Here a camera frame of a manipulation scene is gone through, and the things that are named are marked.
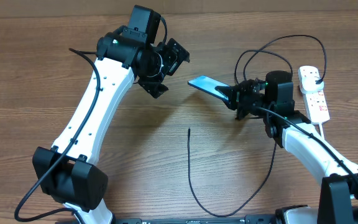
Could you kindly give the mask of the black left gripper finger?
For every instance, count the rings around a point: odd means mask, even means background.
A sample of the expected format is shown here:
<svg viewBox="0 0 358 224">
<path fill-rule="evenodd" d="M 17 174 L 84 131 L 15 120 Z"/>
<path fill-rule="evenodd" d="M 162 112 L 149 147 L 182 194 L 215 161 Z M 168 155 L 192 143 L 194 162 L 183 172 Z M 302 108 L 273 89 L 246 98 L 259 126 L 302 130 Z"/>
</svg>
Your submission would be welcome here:
<svg viewBox="0 0 358 224">
<path fill-rule="evenodd" d="M 138 84 L 153 98 L 158 98 L 169 90 L 169 88 L 161 82 L 149 82 L 145 80 L 139 80 Z"/>
<path fill-rule="evenodd" d="M 168 41 L 167 48 L 167 74 L 173 75 L 182 62 L 190 63 L 190 53 L 173 38 Z"/>
</svg>

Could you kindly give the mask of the blue Samsung Galaxy smartphone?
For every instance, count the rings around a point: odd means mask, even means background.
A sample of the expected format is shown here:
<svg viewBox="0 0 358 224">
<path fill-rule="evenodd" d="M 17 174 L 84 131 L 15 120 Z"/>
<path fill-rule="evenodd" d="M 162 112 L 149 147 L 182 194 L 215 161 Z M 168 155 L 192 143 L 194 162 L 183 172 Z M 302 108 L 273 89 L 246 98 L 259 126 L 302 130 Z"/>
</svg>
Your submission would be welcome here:
<svg viewBox="0 0 358 224">
<path fill-rule="evenodd" d="M 189 86 L 192 86 L 198 90 L 201 90 L 213 97 L 216 97 L 222 101 L 228 101 L 229 98 L 224 95 L 223 93 L 221 93 L 220 91 L 218 91 L 216 89 L 216 87 L 229 87 L 229 85 L 219 82 L 215 79 L 212 79 L 210 77 L 207 76 L 199 76 L 195 79 L 189 80 L 188 81 Z"/>
</svg>

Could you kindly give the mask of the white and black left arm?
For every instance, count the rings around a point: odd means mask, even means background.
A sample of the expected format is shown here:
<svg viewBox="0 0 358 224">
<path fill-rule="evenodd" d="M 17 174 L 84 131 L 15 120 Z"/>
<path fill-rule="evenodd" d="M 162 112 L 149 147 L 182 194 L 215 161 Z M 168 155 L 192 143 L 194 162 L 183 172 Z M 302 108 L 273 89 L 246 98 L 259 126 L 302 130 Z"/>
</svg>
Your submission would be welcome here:
<svg viewBox="0 0 358 224">
<path fill-rule="evenodd" d="M 133 84 L 158 98 L 163 80 L 190 55 L 177 41 L 156 43 L 165 19 L 152 9 L 135 6 L 128 25 L 98 40 L 93 73 L 70 122 L 48 149 L 38 147 L 32 163 L 42 192 L 71 212 L 80 223 L 112 223 L 104 202 L 107 175 L 98 169 L 104 136 L 116 109 Z"/>
</svg>

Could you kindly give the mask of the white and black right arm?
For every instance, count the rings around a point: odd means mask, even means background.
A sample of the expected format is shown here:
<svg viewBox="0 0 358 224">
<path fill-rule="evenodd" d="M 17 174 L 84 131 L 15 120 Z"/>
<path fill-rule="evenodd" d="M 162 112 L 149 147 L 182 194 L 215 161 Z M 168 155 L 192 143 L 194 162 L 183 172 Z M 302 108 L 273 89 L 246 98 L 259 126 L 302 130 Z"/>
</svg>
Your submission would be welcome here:
<svg viewBox="0 0 358 224">
<path fill-rule="evenodd" d="M 276 70 L 264 80 L 214 88 L 238 119 L 262 117 L 268 137 L 293 154 L 321 186 L 317 209 L 282 208 L 277 210 L 281 223 L 358 223 L 358 165 L 337 152 L 295 109 L 291 73 Z"/>
</svg>

